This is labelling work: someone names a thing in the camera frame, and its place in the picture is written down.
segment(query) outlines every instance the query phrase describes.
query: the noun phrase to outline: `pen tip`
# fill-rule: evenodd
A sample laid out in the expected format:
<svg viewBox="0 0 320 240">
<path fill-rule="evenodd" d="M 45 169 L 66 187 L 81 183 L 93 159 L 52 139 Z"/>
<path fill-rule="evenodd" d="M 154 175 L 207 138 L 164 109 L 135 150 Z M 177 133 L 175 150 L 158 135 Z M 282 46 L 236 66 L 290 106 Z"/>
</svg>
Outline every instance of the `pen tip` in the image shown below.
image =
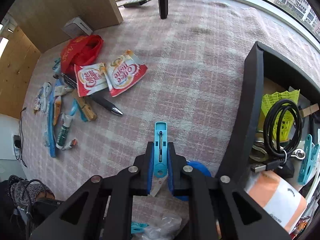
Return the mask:
<svg viewBox="0 0 320 240">
<path fill-rule="evenodd" d="M 122 113 L 118 108 L 116 108 L 116 107 L 113 107 L 113 108 L 112 108 L 112 112 L 113 112 L 114 114 L 117 114 L 117 115 L 123 115 L 123 113 Z"/>
</svg>

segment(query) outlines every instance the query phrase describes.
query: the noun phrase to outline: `blue clothespin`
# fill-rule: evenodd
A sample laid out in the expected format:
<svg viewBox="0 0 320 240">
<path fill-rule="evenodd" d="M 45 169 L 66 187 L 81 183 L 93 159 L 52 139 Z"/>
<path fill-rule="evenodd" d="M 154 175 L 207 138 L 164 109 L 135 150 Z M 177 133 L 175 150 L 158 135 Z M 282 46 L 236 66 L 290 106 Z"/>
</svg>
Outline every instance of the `blue clothespin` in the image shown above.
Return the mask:
<svg viewBox="0 0 320 240">
<path fill-rule="evenodd" d="M 167 123 L 155 123 L 153 174 L 157 178 L 167 175 Z"/>
<path fill-rule="evenodd" d="M 306 185 L 317 159 L 319 150 L 320 147 L 318 144 L 312 147 L 312 136 L 308 134 L 304 143 L 304 152 L 306 153 L 306 157 L 302 161 L 298 176 L 298 183 L 300 185 Z"/>
<path fill-rule="evenodd" d="M 143 224 L 143 223 L 137 223 L 137 222 L 131 222 L 131 233 L 136 234 L 136 233 L 143 233 L 144 229 L 148 226 L 148 224 Z"/>
</svg>

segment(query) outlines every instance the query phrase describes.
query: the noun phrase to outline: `power adapter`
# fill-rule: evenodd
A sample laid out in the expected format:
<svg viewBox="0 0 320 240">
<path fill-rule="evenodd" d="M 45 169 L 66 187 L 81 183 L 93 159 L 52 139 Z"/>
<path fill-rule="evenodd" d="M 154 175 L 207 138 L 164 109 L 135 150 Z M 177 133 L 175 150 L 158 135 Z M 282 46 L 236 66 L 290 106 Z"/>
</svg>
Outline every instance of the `power adapter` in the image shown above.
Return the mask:
<svg viewBox="0 0 320 240">
<path fill-rule="evenodd" d="M 136 7 L 136 6 L 140 6 L 142 4 L 145 4 L 146 2 L 147 2 L 147 0 L 133 0 L 128 3 L 123 4 L 123 7 L 124 8 Z"/>
</svg>

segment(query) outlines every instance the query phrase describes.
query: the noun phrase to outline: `plastic bag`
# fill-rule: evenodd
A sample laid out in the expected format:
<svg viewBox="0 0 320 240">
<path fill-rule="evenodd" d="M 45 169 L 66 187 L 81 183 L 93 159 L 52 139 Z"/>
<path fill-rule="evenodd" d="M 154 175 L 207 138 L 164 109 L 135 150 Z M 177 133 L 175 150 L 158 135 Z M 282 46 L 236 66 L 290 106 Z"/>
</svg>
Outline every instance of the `plastic bag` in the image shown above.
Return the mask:
<svg viewBox="0 0 320 240">
<path fill-rule="evenodd" d="M 80 36 L 72 39 L 61 51 L 61 72 L 74 77 L 74 65 L 92 64 L 103 45 L 99 35 Z"/>
<path fill-rule="evenodd" d="M 175 214 L 164 214 L 156 226 L 148 226 L 141 235 L 142 240 L 172 240 L 181 226 L 182 218 Z"/>
</svg>

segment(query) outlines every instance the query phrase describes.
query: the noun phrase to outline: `floor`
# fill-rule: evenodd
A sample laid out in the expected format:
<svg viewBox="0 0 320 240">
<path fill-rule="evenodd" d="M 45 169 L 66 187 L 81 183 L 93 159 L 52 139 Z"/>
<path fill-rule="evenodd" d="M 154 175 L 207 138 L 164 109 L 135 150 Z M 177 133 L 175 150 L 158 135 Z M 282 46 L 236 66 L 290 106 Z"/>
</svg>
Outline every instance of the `floor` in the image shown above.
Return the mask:
<svg viewBox="0 0 320 240">
<path fill-rule="evenodd" d="M 43 82 L 54 82 L 54 60 L 66 43 L 42 54 L 30 80 L 22 121 L 24 160 L 29 176 L 41 179 L 57 199 L 68 198 L 94 174 L 112 176 L 132 165 L 153 140 L 156 121 L 168 123 L 168 139 L 177 154 L 202 162 L 214 175 L 236 118 L 244 59 L 257 40 L 292 60 L 320 85 L 319 53 L 278 20 L 239 2 L 169 0 L 166 20 L 159 18 L 157 0 L 120 11 L 121 25 L 95 31 L 104 39 L 97 62 L 111 61 L 131 49 L 149 68 L 139 83 L 118 97 L 106 92 L 123 117 L 92 103 L 98 119 L 85 123 L 77 114 L 68 139 L 76 138 L 78 145 L 51 158 L 42 140 L 44 117 L 33 115 L 32 105 Z M 64 96 L 63 112 L 69 111 L 71 101 L 70 95 Z M 166 185 L 156 197 L 134 198 L 135 221 L 150 222 L 165 212 L 188 219 L 188 204 L 172 197 Z"/>
</svg>

